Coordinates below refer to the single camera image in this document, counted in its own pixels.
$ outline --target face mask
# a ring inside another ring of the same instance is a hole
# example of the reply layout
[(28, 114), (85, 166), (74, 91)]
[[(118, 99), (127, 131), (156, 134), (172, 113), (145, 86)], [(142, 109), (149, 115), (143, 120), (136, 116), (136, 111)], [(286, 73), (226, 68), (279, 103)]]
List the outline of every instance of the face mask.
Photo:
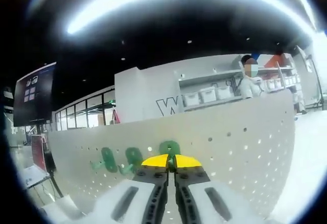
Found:
[(256, 77), (258, 74), (258, 65), (252, 64), (251, 65), (251, 77)]

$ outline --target red object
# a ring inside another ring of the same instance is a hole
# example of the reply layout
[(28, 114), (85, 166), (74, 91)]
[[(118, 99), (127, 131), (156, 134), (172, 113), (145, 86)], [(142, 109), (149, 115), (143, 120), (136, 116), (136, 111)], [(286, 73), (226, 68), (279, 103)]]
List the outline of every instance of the red object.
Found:
[(45, 138), (42, 135), (31, 136), (33, 163), (46, 172), (43, 144)]
[(284, 60), (281, 55), (274, 55), (271, 59), (265, 64), (265, 68), (277, 67), (276, 62), (279, 63), (279, 66), (284, 65)]
[(114, 121), (114, 123), (121, 123), (117, 114), (117, 111), (114, 109), (112, 112), (112, 120)]

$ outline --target display screen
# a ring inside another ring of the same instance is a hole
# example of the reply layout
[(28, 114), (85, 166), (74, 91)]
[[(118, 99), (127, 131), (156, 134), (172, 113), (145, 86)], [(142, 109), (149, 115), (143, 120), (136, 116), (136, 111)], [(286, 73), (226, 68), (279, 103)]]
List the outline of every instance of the display screen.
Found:
[(14, 126), (30, 126), (52, 120), (51, 91), (55, 63), (38, 69), (16, 83)]

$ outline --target white storage box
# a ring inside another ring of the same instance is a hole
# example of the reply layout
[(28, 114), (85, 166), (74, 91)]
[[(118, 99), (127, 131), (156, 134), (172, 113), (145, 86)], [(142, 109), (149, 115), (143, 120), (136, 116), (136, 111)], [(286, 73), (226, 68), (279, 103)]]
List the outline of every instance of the white storage box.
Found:
[(290, 85), (290, 79), (288, 77), (285, 77), (285, 85)]
[(212, 101), (216, 101), (216, 92), (215, 92), (215, 87), (207, 87), (207, 88), (202, 88), (199, 91), (203, 103), (208, 103)]
[(280, 78), (274, 79), (275, 83), (275, 88), (281, 88), (282, 87), (282, 82)]
[(275, 89), (275, 82), (273, 79), (267, 80), (267, 88), (268, 90), (274, 90)]
[(216, 93), (218, 100), (228, 99), (232, 97), (229, 86), (216, 88)]
[(185, 94), (185, 95), (183, 95), (183, 97), (184, 97), (184, 102), (185, 102), (186, 106), (200, 104), (198, 92)]
[(293, 79), (292, 77), (287, 77), (288, 81), (289, 81), (289, 85), (292, 85), (293, 84)]

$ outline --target white pegboard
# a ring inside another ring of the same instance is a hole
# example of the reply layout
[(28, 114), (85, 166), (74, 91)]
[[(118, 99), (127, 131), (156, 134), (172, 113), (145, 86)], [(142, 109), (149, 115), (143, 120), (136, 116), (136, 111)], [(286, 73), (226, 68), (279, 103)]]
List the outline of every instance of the white pegboard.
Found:
[[(289, 91), (265, 98), (134, 123), (49, 133), (59, 173), (70, 196), (84, 213), (104, 191), (133, 175), (92, 170), (109, 147), (117, 165), (128, 165), (125, 150), (140, 149), (143, 158), (158, 154), (160, 143), (175, 141), (181, 154), (198, 159), (212, 180), (228, 184), (267, 217), (289, 172), (294, 146), (294, 114)], [(181, 223), (170, 175), (168, 204), (162, 223)]]

